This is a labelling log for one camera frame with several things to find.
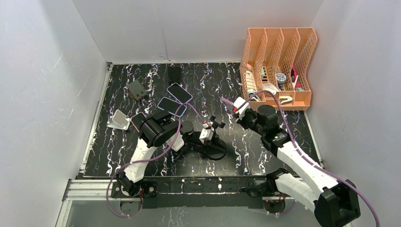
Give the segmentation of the pink case phone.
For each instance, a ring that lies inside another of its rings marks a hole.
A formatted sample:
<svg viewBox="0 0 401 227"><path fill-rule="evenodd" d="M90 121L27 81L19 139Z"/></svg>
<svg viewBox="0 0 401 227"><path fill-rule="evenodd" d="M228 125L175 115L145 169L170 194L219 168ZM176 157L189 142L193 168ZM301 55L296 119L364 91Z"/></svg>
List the pink case phone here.
<svg viewBox="0 0 401 227"><path fill-rule="evenodd" d="M140 131L141 125L143 124L145 118L146 116L143 112L139 112L131 117L131 123L137 131Z"/></svg>

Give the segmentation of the purple back magsafe phone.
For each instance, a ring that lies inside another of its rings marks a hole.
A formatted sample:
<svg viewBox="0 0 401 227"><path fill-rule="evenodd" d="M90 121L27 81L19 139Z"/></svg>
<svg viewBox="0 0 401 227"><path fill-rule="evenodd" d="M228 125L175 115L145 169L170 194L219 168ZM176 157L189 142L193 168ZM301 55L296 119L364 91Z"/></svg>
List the purple back magsafe phone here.
<svg viewBox="0 0 401 227"><path fill-rule="evenodd" d="M228 100L225 97L221 97L220 101L221 101L221 103L223 103L224 105L227 105L227 106L233 106L234 105L234 103L232 101Z"/></svg>

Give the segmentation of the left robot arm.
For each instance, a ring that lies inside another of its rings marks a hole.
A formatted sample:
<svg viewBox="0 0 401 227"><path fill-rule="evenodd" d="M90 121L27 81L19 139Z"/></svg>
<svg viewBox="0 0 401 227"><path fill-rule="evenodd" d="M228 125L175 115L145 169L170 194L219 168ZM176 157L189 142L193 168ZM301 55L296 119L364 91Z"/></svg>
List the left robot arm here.
<svg viewBox="0 0 401 227"><path fill-rule="evenodd" d="M200 140L200 131L195 131L189 121L174 120L168 112L160 112L146 117L139 113L133 117L133 125L139 130L138 141L129 164L116 172L116 188L123 195L139 197L140 194L152 194L153 183L144 181L145 170L151 161L155 161L169 151L204 151Z"/></svg>

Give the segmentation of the orange desk file organizer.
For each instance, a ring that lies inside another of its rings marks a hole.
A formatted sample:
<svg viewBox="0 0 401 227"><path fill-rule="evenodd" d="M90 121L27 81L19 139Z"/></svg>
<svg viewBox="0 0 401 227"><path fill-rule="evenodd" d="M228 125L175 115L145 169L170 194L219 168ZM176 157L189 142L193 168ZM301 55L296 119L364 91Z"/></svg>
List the orange desk file organizer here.
<svg viewBox="0 0 401 227"><path fill-rule="evenodd" d="M307 70L311 57L317 44L317 34L312 27L293 28L249 28L245 39L245 47L240 62L240 75L242 82L243 98L248 99L248 91L245 81L247 64L253 67L252 73L261 101L250 101L250 107L257 109L266 104L277 107L274 99L279 101L283 110L305 111L310 107L312 92L307 81ZM296 88L292 85L291 69L299 76ZM261 80L261 69L266 72L265 80ZM284 73L287 76L285 84L278 84L276 73ZM280 91L273 95L264 90L262 83L270 82ZM280 96L292 96L290 104L281 105Z"/></svg>

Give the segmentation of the black round base phone stand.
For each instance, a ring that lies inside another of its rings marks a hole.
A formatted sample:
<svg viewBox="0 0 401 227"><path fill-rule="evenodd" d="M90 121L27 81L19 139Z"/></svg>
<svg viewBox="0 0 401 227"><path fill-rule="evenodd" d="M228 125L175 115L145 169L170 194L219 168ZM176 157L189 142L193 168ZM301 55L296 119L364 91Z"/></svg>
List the black round base phone stand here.
<svg viewBox="0 0 401 227"><path fill-rule="evenodd" d="M227 154L227 145L226 143L219 138L216 130L217 128L224 128L225 123L216 121L216 117L212 115L210 117L210 121L212 122L209 129L211 129L212 135L209 141L205 142L205 154L208 159L211 160L221 160Z"/></svg>

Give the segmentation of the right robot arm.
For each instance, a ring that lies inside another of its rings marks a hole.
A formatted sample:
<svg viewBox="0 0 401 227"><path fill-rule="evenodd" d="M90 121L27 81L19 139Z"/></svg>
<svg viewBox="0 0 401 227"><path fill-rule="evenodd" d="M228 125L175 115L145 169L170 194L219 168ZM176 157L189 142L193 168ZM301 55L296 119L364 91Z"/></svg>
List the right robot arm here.
<svg viewBox="0 0 401 227"><path fill-rule="evenodd" d="M284 169L267 175L266 189L273 196L285 193L302 203L314 213L322 227L343 227L361 216L358 195L350 187L319 170L289 133L279 127L274 107L261 105L257 111L249 104L235 103L236 122L261 136L263 146L275 157L286 163L301 180Z"/></svg>

